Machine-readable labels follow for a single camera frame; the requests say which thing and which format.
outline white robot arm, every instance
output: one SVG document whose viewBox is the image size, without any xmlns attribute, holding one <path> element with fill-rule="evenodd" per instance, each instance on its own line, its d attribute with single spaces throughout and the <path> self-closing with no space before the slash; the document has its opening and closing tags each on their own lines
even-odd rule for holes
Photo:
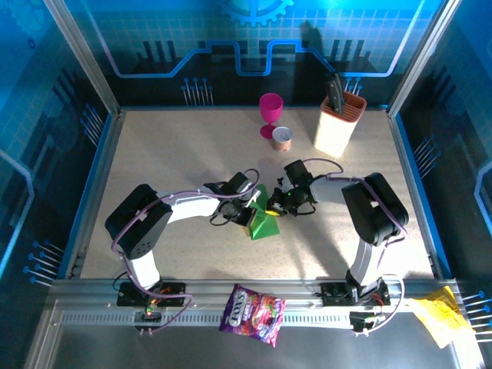
<svg viewBox="0 0 492 369">
<path fill-rule="evenodd" d="M 339 178 L 320 175 L 313 178 L 304 162 L 295 161 L 285 168 L 267 203 L 267 213 L 277 216 L 313 214 L 314 204 L 334 202 L 348 207 L 354 227 L 360 236 L 357 256 L 347 271 L 346 284 L 326 284 L 324 304 L 359 304 L 369 301 L 372 294 L 387 300 L 387 286 L 377 269 L 383 243 L 404 231 L 408 213 L 383 175 L 373 173 L 362 178 Z M 311 210 L 300 212 L 303 204 Z"/>
<path fill-rule="evenodd" d="M 229 182 L 204 184 L 186 196 L 174 196 L 170 192 L 157 193 L 148 184 L 141 184 L 108 217 L 105 227 L 115 239 L 143 208 L 164 198 L 148 209 L 118 241 L 131 275 L 144 289 L 149 290 L 161 280 L 152 248 L 164 228 L 186 218 L 211 217 L 212 221 L 219 215 L 225 222 L 233 221 L 248 227 L 256 214 L 256 210 L 249 205 L 260 194 L 252 186 L 254 184 L 243 173 L 237 173 Z"/>
</svg>

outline snack bag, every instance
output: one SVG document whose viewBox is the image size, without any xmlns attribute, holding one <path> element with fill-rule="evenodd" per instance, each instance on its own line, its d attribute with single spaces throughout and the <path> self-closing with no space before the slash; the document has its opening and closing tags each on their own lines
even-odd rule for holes
<svg viewBox="0 0 492 369">
<path fill-rule="evenodd" d="M 218 330 L 249 336 L 275 347 L 284 310 L 285 300 L 236 284 Z"/>
</svg>

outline yellow paper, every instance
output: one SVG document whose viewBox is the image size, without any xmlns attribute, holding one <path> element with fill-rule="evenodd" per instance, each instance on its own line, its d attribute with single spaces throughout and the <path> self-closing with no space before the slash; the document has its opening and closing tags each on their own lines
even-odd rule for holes
<svg viewBox="0 0 492 369">
<path fill-rule="evenodd" d="M 474 330 L 461 315 L 453 292 L 448 286 L 423 299 L 408 299 L 408 304 L 439 348 L 446 347 L 462 334 L 474 334 Z"/>
</svg>

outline table surface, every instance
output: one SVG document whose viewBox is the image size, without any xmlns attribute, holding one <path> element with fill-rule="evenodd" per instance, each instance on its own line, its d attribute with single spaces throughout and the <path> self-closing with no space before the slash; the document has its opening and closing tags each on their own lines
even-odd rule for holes
<svg viewBox="0 0 492 369">
<path fill-rule="evenodd" d="M 142 183 L 156 191 L 196 189 L 205 182 L 228 181 L 256 168 L 269 194 L 283 167 L 297 159 L 330 158 L 312 144 L 319 109 L 286 108 L 278 121 L 293 131 L 289 152 L 277 152 L 260 136 L 258 109 L 129 111 L 123 124 L 82 270 L 83 278 L 114 278 L 123 271 L 110 250 L 104 223 Z M 366 111 L 337 159 L 348 176 L 378 171 L 410 215 L 409 238 L 387 250 L 384 273 L 432 278 L 404 174 L 386 113 Z M 308 163 L 312 174 L 334 169 Z M 170 224 L 154 248 L 156 265 L 167 278 L 256 279 L 344 278 L 355 259 L 358 236 L 348 210 L 323 203 L 311 216 L 278 218 L 279 235 L 252 241 L 236 224 L 212 227 L 207 218 Z"/>
</svg>

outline pink wine glass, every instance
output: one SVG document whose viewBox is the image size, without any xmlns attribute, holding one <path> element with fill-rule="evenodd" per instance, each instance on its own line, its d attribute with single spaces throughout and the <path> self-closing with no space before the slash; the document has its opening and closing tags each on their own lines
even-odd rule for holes
<svg viewBox="0 0 492 369">
<path fill-rule="evenodd" d="M 264 138 L 271 140 L 271 134 L 276 128 L 274 123 L 282 115 L 284 100 L 277 94 L 265 94 L 260 97 L 260 113 L 266 125 L 261 127 L 260 133 Z"/>
</svg>

